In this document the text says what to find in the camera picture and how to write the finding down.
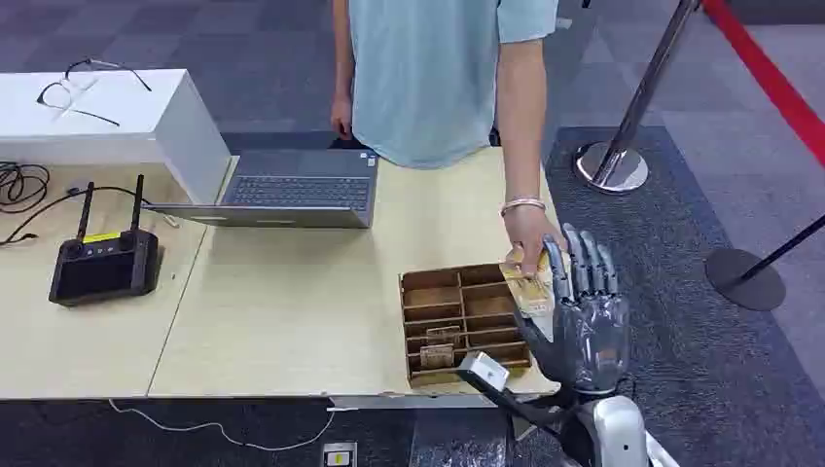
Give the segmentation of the person's left hand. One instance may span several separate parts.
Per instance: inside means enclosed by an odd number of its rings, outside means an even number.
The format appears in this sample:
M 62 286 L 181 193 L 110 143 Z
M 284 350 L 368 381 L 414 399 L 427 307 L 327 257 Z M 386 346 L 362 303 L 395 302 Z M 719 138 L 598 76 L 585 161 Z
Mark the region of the person's left hand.
M 546 211 L 537 205 L 520 204 L 510 207 L 504 212 L 503 222 L 513 247 L 522 252 L 520 269 L 526 277 L 535 275 L 547 235 L 560 249 L 567 250 L 566 238 L 550 222 Z

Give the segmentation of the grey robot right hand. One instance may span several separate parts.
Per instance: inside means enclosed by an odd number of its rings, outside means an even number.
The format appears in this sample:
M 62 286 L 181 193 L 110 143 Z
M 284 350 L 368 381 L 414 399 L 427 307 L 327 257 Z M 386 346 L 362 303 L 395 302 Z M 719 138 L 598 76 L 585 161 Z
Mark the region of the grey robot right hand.
M 541 373 L 579 393 L 614 392 L 628 369 L 630 311 L 610 250 L 592 233 L 562 225 L 568 261 L 545 240 L 545 269 L 523 282 L 515 320 Z

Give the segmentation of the person's right hand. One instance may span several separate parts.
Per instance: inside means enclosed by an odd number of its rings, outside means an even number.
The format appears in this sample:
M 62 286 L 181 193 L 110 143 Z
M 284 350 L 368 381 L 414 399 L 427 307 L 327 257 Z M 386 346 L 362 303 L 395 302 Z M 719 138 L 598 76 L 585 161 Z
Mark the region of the person's right hand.
M 352 100 L 348 94 L 336 93 L 334 95 L 330 123 L 340 139 L 352 139 Z

